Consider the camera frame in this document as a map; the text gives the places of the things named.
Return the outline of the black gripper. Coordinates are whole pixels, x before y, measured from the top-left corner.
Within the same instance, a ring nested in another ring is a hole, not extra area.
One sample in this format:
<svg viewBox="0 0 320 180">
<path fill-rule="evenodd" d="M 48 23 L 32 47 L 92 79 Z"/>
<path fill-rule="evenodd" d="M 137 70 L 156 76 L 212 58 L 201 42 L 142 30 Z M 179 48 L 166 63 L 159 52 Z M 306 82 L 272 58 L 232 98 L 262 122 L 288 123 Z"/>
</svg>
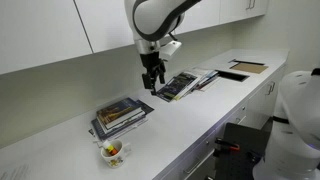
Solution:
<svg viewBox="0 0 320 180">
<path fill-rule="evenodd" d="M 147 70 L 142 74 L 144 87 L 151 89 L 151 95 L 157 95 L 156 80 L 159 79 L 161 84 L 165 84 L 164 73 L 166 72 L 164 61 L 159 58 L 159 53 L 141 54 L 143 67 Z"/>
</svg>

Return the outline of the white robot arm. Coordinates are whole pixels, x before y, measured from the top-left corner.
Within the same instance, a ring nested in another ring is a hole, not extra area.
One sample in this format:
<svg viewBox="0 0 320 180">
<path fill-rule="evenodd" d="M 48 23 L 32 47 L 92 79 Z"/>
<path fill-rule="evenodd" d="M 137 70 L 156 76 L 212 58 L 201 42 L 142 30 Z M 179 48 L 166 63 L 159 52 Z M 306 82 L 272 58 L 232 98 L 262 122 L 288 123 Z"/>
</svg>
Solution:
<svg viewBox="0 0 320 180">
<path fill-rule="evenodd" d="M 134 43 L 147 72 L 144 87 L 156 93 L 165 66 L 159 41 L 184 20 L 184 13 L 201 0 L 124 0 Z M 283 77 L 273 114 L 271 134 L 254 180 L 320 180 L 320 68 Z"/>
</svg>

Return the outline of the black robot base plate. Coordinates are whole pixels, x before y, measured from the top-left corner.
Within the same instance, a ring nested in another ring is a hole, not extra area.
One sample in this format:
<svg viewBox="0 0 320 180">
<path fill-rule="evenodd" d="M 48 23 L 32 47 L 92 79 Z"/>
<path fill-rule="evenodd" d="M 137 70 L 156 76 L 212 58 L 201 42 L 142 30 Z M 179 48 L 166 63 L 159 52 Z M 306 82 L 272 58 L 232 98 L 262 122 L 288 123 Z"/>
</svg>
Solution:
<svg viewBox="0 0 320 180">
<path fill-rule="evenodd" d="M 240 151 L 220 145 L 215 180 L 254 180 L 253 167 L 263 159 L 270 133 L 227 123 L 223 140 L 238 144 Z"/>
</svg>

